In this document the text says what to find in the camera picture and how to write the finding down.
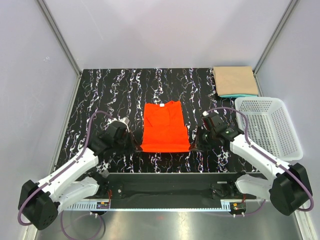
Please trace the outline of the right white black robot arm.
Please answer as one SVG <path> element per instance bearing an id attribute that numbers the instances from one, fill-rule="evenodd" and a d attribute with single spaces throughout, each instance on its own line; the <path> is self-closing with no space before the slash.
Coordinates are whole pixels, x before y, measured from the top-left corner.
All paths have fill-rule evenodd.
<path id="1" fill-rule="evenodd" d="M 270 201 L 274 208 L 285 216 L 296 210 L 311 211 L 314 199 L 305 167 L 290 164 L 273 156 L 248 136 L 247 130 L 229 127 L 218 113 L 205 111 L 201 116 L 203 125 L 197 128 L 190 151 L 203 152 L 215 147 L 224 147 L 245 159 L 263 178 L 241 172 L 228 182 L 227 192 L 232 198 L 252 195 Z M 302 206 L 309 202 L 308 208 Z"/>

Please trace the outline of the orange t shirt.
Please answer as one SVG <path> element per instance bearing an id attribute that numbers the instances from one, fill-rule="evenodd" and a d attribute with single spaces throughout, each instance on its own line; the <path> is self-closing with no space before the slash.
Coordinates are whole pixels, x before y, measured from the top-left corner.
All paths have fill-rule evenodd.
<path id="1" fill-rule="evenodd" d="M 189 151 L 188 128 L 180 101 L 146 103 L 143 114 L 141 148 L 145 153 L 185 153 Z"/>

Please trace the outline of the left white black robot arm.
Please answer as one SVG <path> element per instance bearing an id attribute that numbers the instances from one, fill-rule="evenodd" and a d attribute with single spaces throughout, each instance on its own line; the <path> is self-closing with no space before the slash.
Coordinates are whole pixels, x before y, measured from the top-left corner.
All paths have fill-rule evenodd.
<path id="1" fill-rule="evenodd" d="M 111 153 L 140 152 L 142 148 L 129 128 L 127 117 L 114 119 L 104 133 L 93 137 L 86 147 L 47 177 L 33 182 L 26 181 L 20 191 L 18 222 L 44 230 L 67 207 L 87 197 L 103 198 L 108 193 L 106 173 L 88 173 L 103 162 L 104 155 Z"/>

